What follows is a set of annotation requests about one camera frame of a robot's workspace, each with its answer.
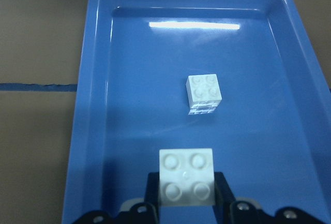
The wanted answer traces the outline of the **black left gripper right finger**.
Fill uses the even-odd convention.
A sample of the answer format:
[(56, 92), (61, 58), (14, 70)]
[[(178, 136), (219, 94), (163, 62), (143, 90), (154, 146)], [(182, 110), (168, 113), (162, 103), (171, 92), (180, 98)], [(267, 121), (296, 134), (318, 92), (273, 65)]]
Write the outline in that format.
[(323, 221), (296, 207), (283, 207), (269, 215), (252, 201), (235, 198), (224, 174), (214, 173), (217, 223), (323, 223)]

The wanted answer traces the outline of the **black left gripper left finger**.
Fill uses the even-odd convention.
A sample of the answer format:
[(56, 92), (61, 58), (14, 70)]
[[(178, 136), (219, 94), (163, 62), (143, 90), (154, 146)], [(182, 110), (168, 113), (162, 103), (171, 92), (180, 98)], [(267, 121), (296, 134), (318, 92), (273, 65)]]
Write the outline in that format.
[(159, 223), (159, 185), (159, 173), (151, 172), (147, 177), (143, 201), (115, 217), (105, 211), (95, 210), (85, 213), (74, 223)]

